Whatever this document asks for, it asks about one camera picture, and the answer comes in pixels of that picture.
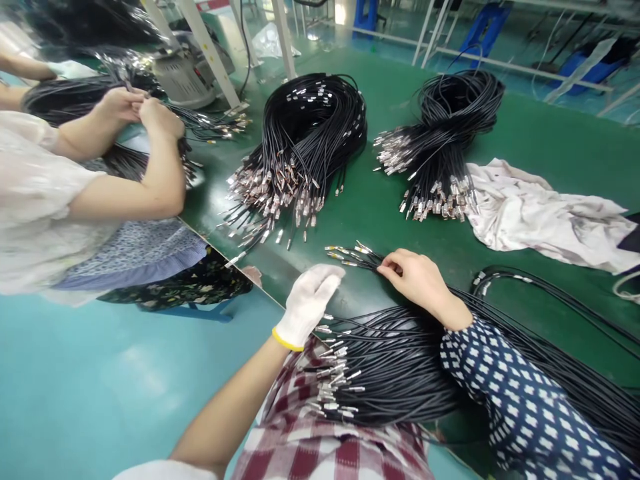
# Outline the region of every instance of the white polka dot sleeve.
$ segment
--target white polka dot sleeve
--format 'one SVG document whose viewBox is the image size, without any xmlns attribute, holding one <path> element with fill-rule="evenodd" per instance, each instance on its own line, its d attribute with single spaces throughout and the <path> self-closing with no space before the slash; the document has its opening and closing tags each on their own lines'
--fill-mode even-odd
<svg viewBox="0 0 640 480">
<path fill-rule="evenodd" d="M 500 331 L 475 318 L 447 331 L 442 366 L 489 413 L 498 465 L 527 479 L 640 479 L 640 471 L 569 404 L 564 390 Z"/>
</svg>

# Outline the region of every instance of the white cloth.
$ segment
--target white cloth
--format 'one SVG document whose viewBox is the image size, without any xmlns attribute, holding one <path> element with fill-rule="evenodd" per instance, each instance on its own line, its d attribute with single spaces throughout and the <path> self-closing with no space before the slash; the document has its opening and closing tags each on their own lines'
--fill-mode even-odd
<svg viewBox="0 0 640 480">
<path fill-rule="evenodd" d="M 154 460 L 125 470 L 113 480 L 218 480 L 218 477 L 175 460 Z"/>
<path fill-rule="evenodd" d="M 492 250 L 532 248 L 564 263 L 617 275 L 640 264 L 640 253 L 617 245 L 636 224 L 611 200 L 554 191 L 542 177 L 493 159 L 469 163 L 480 214 L 470 214 L 475 236 Z"/>
<path fill-rule="evenodd" d="M 66 60 L 59 63 L 48 62 L 47 66 L 58 77 L 66 79 L 94 77 L 98 74 L 95 70 L 74 60 Z"/>
<path fill-rule="evenodd" d="M 69 203 L 104 172 L 55 155 L 58 130 L 0 112 L 0 293 L 35 293 L 94 256 L 120 225 L 76 222 Z"/>
</svg>

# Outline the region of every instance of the sleeve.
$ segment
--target sleeve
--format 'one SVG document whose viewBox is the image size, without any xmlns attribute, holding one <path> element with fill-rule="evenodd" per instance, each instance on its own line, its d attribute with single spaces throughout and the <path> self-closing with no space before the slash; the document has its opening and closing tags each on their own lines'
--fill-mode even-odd
<svg viewBox="0 0 640 480">
<path fill-rule="evenodd" d="M 106 175 L 35 147 L 22 135 L 6 133 L 2 127 L 0 134 L 0 223 L 3 228 L 40 219 L 65 218 L 70 202 L 90 182 Z M 48 143 L 47 135 L 32 136 L 36 141 Z"/>
<path fill-rule="evenodd" d="M 48 151 L 52 151 L 58 142 L 58 129 L 28 113 L 0 111 L 0 128 L 11 130 Z"/>
<path fill-rule="evenodd" d="M 219 480 L 210 471 L 175 460 L 154 460 L 125 470 L 113 480 Z"/>
<path fill-rule="evenodd" d="M 441 362 L 489 414 L 489 444 L 498 465 L 527 480 L 640 478 L 632 462 L 603 440 L 568 402 L 564 390 L 478 318 L 447 331 Z"/>
</svg>

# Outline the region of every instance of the hand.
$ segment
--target hand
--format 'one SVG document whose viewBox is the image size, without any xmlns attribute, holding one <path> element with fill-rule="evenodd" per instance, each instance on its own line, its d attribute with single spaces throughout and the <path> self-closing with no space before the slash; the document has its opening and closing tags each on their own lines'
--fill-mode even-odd
<svg viewBox="0 0 640 480">
<path fill-rule="evenodd" d="M 273 329 L 276 340 L 290 350 L 302 351 L 344 276 L 343 268 L 324 263 L 300 275 L 287 298 L 287 310 Z"/>
<path fill-rule="evenodd" d="M 378 273 L 445 328 L 464 330 L 473 322 L 467 306 L 449 291 L 438 266 L 425 255 L 398 249 L 387 255 Z"/>
<path fill-rule="evenodd" d="M 95 106 L 95 111 L 105 119 L 116 119 L 126 123 L 140 121 L 140 108 L 146 92 L 140 89 L 128 91 L 124 87 L 109 90 Z"/>
<path fill-rule="evenodd" d="M 140 119 L 149 135 L 163 135 L 176 141 L 185 136 L 185 124 L 160 100 L 145 100 L 140 108 Z"/>
</svg>

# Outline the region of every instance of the person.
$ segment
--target person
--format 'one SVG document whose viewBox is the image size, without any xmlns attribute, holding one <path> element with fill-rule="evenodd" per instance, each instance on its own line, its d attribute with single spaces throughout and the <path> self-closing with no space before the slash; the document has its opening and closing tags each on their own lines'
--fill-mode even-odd
<svg viewBox="0 0 640 480">
<path fill-rule="evenodd" d="M 84 168 L 135 122 L 151 148 L 142 181 Z M 58 129 L 0 112 L 0 293 L 156 311 L 248 292 L 252 282 L 175 218 L 185 201 L 184 134 L 182 121 L 142 90 L 112 89 Z"/>
<path fill-rule="evenodd" d="M 57 74 L 45 62 L 0 52 L 0 71 L 27 80 L 53 80 Z M 20 111 L 22 97 L 30 90 L 27 86 L 9 86 L 0 82 L 0 109 Z"/>
<path fill-rule="evenodd" d="M 527 479 L 639 478 L 630 460 L 571 407 L 562 388 L 451 294 L 430 259 L 399 249 L 378 272 L 445 327 L 442 366 L 486 406 L 500 467 Z M 233 479 L 433 479 L 415 425 L 332 423 L 307 404 L 318 380 L 305 368 L 318 366 L 326 350 L 309 336 L 344 274 L 332 265 L 302 274 L 272 336 L 196 416 L 170 458 L 132 467 L 114 480 L 222 480 L 265 397 Z M 503 371 L 502 362 L 511 370 Z"/>
</svg>

